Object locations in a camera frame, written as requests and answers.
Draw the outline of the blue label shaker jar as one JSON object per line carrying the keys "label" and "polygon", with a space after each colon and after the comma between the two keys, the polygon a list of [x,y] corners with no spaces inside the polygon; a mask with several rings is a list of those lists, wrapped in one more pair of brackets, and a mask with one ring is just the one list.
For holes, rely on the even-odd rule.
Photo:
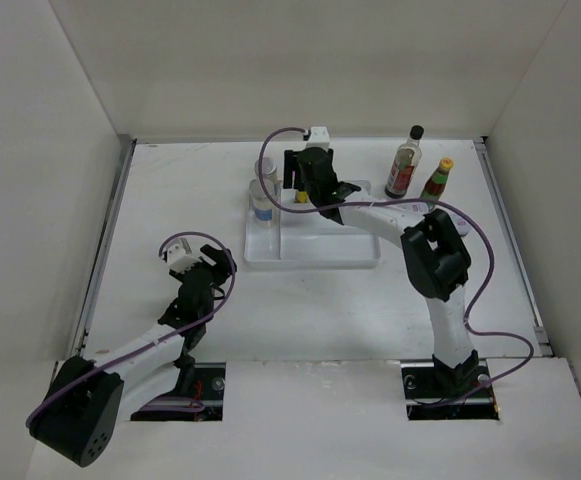
{"label": "blue label shaker jar", "polygon": [[270,157],[264,156],[257,160],[254,164],[254,173],[257,177],[263,177],[273,184],[278,182],[277,166]]}
{"label": "blue label shaker jar", "polygon": [[276,207],[272,204],[262,187],[264,184],[272,194],[275,193],[275,184],[268,179],[253,179],[249,184],[249,195],[255,221],[261,226],[270,228],[276,221]]}

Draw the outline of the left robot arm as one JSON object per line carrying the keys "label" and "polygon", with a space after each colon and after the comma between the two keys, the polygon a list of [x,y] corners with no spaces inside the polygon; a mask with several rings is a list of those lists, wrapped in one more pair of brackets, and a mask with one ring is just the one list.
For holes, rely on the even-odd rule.
{"label": "left robot arm", "polygon": [[234,287],[237,267],[222,244],[194,253],[178,238],[159,255],[179,289],[156,324],[111,353],[66,360],[26,421],[32,438],[81,468],[101,456],[119,422],[153,409],[164,394],[191,393],[191,352]]}

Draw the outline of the tall black cap oil bottle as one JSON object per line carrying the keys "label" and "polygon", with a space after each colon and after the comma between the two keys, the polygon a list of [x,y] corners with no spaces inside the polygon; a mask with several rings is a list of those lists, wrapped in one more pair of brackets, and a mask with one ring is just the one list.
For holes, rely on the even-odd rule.
{"label": "tall black cap oil bottle", "polygon": [[402,198],[406,195],[422,156],[420,141],[423,135],[424,128],[413,125],[407,141],[398,147],[384,187],[389,197]]}

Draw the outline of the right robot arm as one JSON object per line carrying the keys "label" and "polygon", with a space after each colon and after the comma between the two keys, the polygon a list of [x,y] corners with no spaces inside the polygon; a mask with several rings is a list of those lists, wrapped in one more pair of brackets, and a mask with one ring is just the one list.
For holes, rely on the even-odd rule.
{"label": "right robot arm", "polygon": [[334,151],[284,152],[282,187],[307,193],[324,218],[369,232],[403,253],[407,276],[424,297],[433,329],[434,384],[445,398],[465,393],[477,378],[478,354],[464,325],[470,255],[451,217],[383,206],[359,185],[338,179]]}

